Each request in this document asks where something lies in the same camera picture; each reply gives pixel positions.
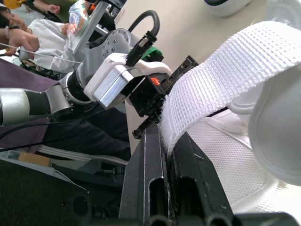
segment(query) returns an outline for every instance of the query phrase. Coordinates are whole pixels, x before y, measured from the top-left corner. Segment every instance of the white velcro strap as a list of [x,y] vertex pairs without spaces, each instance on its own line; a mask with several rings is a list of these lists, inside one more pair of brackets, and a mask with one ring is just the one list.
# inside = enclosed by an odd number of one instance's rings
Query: white velcro strap
[[195,122],[300,62],[301,31],[285,24],[265,21],[233,35],[166,97],[160,128],[168,155]]

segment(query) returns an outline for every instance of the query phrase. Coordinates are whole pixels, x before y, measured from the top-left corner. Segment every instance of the white mesh fabric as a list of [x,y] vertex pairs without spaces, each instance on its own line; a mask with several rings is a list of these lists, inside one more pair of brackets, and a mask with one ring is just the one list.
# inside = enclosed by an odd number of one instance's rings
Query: white mesh fabric
[[285,24],[265,21],[233,35],[166,97],[161,131],[168,155],[195,122],[300,62],[301,31]]
[[[237,115],[229,110],[213,118],[228,125],[241,124]],[[258,163],[250,145],[239,141],[249,144],[246,135],[227,133],[214,128],[205,120],[193,125],[188,133],[214,164],[234,212],[255,208],[267,195],[275,191],[278,180]]]
[[300,202],[301,187],[279,181],[276,191],[248,212],[286,212],[301,224]]

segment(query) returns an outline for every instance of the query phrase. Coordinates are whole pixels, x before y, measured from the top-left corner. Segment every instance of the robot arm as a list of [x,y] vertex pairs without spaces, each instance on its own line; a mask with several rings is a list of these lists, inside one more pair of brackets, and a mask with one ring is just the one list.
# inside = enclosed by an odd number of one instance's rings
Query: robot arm
[[131,30],[146,16],[152,16],[156,26],[142,39],[138,40],[126,29],[113,31],[99,46],[87,52],[77,70],[45,92],[0,89],[1,126],[50,115],[58,118],[71,113],[76,106],[91,102],[109,109],[123,102],[146,75],[171,75],[164,63],[140,60],[156,40],[159,28],[157,14],[147,11],[134,22]]

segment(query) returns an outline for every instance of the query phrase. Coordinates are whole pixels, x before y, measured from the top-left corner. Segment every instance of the person's hand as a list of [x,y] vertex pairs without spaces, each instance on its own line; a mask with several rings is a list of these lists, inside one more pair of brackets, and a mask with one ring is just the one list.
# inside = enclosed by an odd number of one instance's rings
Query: person's hand
[[60,12],[61,8],[56,5],[48,5],[47,11],[53,14],[58,14]]
[[[9,45],[14,47],[23,46],[24,49],[36,52],[40,48],[39,39],[37,36],[29,34],[21,29],[9,30]],[[9,51],[5,53],[7,56],[12,56],[16,53],[16,48],[9,48]],[[34,54],[29,53],[32,60],[34,60]]]
[[69,27],[69,23],[65,23],[61,28],[61,33],[65,36],[67,36],[68,27]]

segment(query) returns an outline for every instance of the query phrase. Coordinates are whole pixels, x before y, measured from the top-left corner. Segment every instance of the black pants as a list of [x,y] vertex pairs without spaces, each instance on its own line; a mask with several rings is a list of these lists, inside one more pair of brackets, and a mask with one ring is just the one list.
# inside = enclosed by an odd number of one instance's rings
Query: black pants
[[116,108],[84,121],[49,125],[44,140],[69,135],[72,137],[49,142],[47,146],[91,155],[110,155],[127,161],[131,157],[127,117]]

